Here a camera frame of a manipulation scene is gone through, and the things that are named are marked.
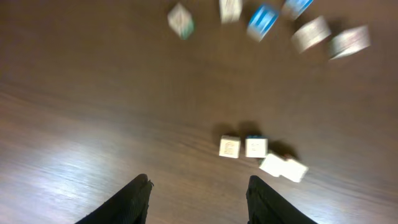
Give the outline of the wooden block blue H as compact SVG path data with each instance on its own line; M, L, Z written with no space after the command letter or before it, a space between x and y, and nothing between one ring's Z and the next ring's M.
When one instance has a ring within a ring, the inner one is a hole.
M268 139L264 136L248 136L245 140L246 157L265 158Z

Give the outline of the wooden block pineapple K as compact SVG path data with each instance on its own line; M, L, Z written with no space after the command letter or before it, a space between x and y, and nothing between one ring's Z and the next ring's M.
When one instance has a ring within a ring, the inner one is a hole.
M270 152L261 160L259 168L273 177L280 177L285 170L285 160Z

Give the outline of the plain wooden block top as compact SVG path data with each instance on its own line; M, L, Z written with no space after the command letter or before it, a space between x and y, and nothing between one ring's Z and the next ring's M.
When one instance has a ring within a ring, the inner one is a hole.
M242 0L219 0L221 23L236 22L239 20L242 9Z

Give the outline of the blue S wooden block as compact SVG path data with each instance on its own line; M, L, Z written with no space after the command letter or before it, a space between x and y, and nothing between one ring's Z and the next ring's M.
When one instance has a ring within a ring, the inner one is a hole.
M296 20L312 2L313 0L286 0L282 6L282 14L289 19Z

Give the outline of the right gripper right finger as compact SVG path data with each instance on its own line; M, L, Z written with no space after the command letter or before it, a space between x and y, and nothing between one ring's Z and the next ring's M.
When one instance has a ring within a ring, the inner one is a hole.
M249 178L246 199L250 224L317 224L256 175Z

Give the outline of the wooden block green edge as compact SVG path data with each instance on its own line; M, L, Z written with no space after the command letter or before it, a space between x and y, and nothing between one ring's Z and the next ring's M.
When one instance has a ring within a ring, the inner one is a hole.
M356 54L371 46L369 26L362 25L349 29L331 28L329 59L334 60Z

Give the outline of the wooden block red letter side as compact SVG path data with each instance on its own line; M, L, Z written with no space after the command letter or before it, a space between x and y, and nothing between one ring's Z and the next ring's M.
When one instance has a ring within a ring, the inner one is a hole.
M239 157L240 146L241 140L239 137L222 135L219 156L237 159Z

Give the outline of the wooden block red edge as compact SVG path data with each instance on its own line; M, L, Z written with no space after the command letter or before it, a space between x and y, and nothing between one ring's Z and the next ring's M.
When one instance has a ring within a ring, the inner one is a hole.
M324 16L313 19L299 17L295 21L295 32L291 41L298 53L301 54L323 42L329 36L331 36L331 29Z

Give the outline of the wooden block green side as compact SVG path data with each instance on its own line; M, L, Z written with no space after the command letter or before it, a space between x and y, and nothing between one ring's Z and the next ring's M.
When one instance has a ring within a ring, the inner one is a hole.
M195 24L190 12L181 4L177 3L167 15L170 28L182 39L188 39Z

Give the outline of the wooden block red trim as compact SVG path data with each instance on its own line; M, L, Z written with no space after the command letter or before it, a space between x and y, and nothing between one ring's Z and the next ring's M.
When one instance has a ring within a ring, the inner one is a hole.
M281 176L291 180L292 182L299 183L308 172L308 167L294 158L286 158L283 162Z

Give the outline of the blue L wooden block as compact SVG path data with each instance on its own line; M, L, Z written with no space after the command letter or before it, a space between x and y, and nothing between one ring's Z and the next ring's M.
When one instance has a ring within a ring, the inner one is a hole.
M278 17L279 12L273 7L267 4L260 5L249 21L248 35L255 41L260 42L270 31Z

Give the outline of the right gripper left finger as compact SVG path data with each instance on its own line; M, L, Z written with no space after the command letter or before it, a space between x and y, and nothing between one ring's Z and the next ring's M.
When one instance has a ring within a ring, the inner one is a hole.
M139 174L76 224L145 224L153 183Z

